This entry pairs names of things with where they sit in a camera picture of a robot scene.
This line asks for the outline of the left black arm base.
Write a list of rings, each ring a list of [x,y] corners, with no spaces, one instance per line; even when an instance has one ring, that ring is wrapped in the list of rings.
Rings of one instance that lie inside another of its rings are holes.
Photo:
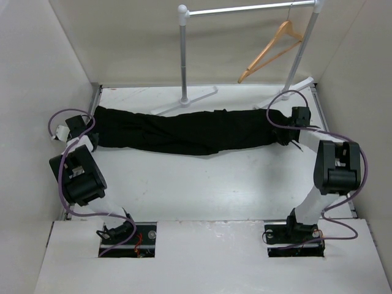
[[[100,246],[98,257],[102,258],[154,258],[156,253],[157,223],[139,222],[136,223],[137,229],[129,239],[133,228],[129,227],[125,231],[114,232],[108,230],[106,226],[98,230]]]

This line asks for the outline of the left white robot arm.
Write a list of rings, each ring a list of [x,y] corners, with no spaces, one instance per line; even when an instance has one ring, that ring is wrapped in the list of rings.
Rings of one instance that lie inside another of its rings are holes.
[[[65,209],[74,216],[98,216],[104,227],[97,231],[102,240],[131,244],[137,239],[137,228],[130,214],[105,199],[107,183],[92,153],[98,135],[91,132],[94,120],[85,122],[84,115],[66,120],[58,126],[53,138],[66,143],[64,152],[49,160],[58,182],[59,196]]]

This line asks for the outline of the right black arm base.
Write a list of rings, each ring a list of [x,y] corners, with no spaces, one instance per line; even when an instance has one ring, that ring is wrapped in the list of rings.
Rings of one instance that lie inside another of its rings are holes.
[[[324,257],[325,242],[317,225],[289,232],[286,223],[266,223],[264,229],[268,257]]]

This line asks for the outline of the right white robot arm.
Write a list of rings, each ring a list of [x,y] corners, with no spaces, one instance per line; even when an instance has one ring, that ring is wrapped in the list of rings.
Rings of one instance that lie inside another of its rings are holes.
[[[287,131],[295,142],[316,153],[313,187],[286,220],[284,235],[291,242],[315,239],[319,219],[340,197],[357,191],[361,186],[361,148],[341,135],[310,126],[309,107],[293,107]]]

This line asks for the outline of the black trousers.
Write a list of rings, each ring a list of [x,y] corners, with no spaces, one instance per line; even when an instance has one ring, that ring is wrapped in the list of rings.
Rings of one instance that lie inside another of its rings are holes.
[[[299,139],[292,119],[279,110],[214,110],[156,116],[97,107],[93,132],[104,148],[207,156]]]

